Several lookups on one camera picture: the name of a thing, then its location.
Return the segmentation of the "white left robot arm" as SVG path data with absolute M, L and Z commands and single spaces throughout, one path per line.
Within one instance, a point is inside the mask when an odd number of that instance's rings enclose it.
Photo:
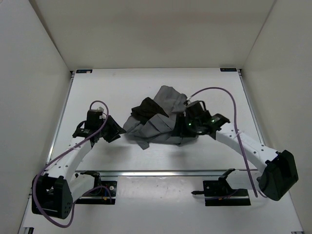
M 74 202 L 84 193 L 99 193 L 102 188 L 99 173 L 86 171 L 77 175 L 76 169 L 101 138 L 111 143 L 125 132 L 111 116 L 102 117 L 100 112 L 80 122 L 72 135 L 68 153 L 56 159 L 43 175 L 33 179 L 36 191 L 32 197 L 32 213 L 65 219 Z

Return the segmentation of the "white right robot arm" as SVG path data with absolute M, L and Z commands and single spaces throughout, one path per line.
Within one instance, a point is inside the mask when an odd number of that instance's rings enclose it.
M 255 187 L 271 200 L 279 201 L 298 181 L 294 156 L 289 151 L 279 152 L 260 144 L 244 133 L 237 133 L 234 124 L 221 114 L 211 116 L 208 112 L 204 112 L 199 117 L 177 114 L 173 136 L 202 135 L 209 135 L 245 156 L 260 173 L 253 175 Z

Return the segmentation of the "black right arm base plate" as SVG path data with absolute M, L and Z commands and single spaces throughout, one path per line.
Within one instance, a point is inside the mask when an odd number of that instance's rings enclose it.
M 202 190 L 194 190 L 195 197 L 203 196 L 205 206 L 251 206 L 247 189 L 233 189 L 226 181 L 229 175 L 238 172 L 228 169 L 217 180 L 204 180 Z

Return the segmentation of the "grey pleated skirt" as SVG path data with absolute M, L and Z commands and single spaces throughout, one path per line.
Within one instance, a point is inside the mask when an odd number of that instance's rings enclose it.
M 135 141 L 142 150 L 150 143 L 182 146 L 198 139 L 197 136 L 173 136 L 176 117 L 185 110 L 187 96 L 171 86 L 163 85 L 153 99 L 145 98 L 131 109 L 123 124 L 126 138 Z

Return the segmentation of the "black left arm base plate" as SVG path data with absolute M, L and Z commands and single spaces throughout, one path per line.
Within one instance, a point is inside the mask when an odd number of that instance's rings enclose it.
M 104 177 L 99 172 L 84 171 L 76 173 L 75 177 L 91 176 L 94 180 L 94 187 L 102 186 L 93 190 L 86 195 L 80 197 L 77 204 L 93 204 L 93 205 L 115 205 L 117 195 L 117 178 Z

